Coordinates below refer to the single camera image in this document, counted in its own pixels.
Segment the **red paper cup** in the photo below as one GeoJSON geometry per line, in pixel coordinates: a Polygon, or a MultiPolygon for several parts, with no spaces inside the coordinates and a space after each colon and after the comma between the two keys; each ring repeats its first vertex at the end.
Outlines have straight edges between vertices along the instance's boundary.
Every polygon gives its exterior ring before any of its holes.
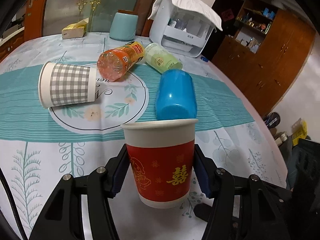
{"type": "Polygon", "coordinates": [[[123,124],[140,200],[169,209],[189,196],[197,119],[123,124]]]}

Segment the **blue plastic cup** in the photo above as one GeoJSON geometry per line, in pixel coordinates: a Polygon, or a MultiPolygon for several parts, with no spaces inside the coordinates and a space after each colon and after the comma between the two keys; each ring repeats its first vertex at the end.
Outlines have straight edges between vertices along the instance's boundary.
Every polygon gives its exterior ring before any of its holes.
{"type": "Polygon", "coordinates": [[[187,72],[171,69],[161,75],[155,110],[157,120],[196,118],[195,88],[187,72]]]}

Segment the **grey checked paper cup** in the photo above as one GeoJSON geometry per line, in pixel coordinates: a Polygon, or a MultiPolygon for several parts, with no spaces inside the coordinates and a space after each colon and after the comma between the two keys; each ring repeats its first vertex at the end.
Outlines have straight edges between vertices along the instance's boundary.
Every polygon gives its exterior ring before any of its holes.
{"type": "Polygon", "coordinates": [[[95,101],[97,69],[64,63],[45,63],[40,71],[38,94],[44,108],[95,101]]]}

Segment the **small blue object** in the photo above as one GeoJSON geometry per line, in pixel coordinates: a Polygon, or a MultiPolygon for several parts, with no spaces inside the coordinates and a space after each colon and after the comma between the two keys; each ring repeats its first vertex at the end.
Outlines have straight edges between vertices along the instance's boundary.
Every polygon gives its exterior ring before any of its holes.
{"type": "Polygon", "coordinates": [[[201,56],[200,59],[204,62],[208,62],[209,60],[207,58],[205,58],[204,56],[201,56]]]}

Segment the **orange plastic bottle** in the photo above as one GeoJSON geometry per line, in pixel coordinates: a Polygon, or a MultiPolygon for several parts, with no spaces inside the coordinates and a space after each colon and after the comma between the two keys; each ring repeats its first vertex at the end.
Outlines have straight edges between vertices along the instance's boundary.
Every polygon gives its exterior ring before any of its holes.
{"type": "Polygon", "coordinates": [[[144,54],[143,45],[132,41],[101,53],[97,68],[102,78],[113,82],[124,76],[134,64],[142,61],[144,54]]]}

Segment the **wooden cabinet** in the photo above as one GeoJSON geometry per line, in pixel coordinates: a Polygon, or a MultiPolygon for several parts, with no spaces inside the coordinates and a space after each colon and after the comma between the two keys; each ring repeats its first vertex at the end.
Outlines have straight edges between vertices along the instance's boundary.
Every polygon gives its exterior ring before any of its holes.
{"type": "Polygon", "coordinates": [[[212,62],[266,116],[295,81],[315,36],[293,12],[245,0],[212,62]]]}

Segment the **pale green plastic bottle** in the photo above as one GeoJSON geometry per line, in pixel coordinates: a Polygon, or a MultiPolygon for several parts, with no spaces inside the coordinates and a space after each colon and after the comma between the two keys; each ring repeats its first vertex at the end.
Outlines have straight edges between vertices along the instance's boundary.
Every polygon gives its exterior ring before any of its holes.
{"type": "Polygon", "coordinates": [[[144,60],[146,64],[163,74],[167,70],[182,70],[183,64],[157,43],[151,43],[145,48],[144,60]]]}

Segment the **white countertop appliance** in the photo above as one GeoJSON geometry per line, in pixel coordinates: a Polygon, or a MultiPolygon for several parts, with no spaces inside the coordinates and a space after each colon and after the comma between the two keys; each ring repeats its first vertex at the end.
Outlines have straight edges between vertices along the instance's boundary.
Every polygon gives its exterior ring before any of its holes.
{"type": "Polygon", "coordinates": [[[198,57],[216,26],[198,12],[162,0],[149,32],[152,42],[171,53],[198,57]]]}

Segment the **yellow tissue box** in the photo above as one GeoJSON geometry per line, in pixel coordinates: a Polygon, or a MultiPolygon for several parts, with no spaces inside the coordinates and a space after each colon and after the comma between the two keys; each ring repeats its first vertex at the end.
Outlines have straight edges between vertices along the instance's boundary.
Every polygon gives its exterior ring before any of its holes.
{"type": "Polygon", "coordinates": [[[85,35],[89,18],[70,24],[62,29],[62,39],[81,38],[85,35]]]}

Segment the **teal ceramic canister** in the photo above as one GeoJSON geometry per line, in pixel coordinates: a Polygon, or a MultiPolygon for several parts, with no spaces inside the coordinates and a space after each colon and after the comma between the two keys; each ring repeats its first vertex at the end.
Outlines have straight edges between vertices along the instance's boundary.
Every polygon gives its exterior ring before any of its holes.
{"type": "Polygon", "coordinates": [[[132,41],[135,39],[138,14],[129,10],[118,10],[114,15],[110,38],[117,41],[132,41]]]}

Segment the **white cloth on appliance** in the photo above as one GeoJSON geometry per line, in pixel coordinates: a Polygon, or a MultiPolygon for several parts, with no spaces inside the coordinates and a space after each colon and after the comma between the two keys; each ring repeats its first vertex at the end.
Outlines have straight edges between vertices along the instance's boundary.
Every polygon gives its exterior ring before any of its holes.
{"type": "MultiPolygon", "coordinates": [[[[178,9],[198,12],[212,22],[220,31],[222,31],[221,17],[207,4],[201,0],[170,0],[172,5],[178,9]]],[[[152,5],[152,11],[148,20],[154,20],[162,0],[155,0],[152,5]]]]}

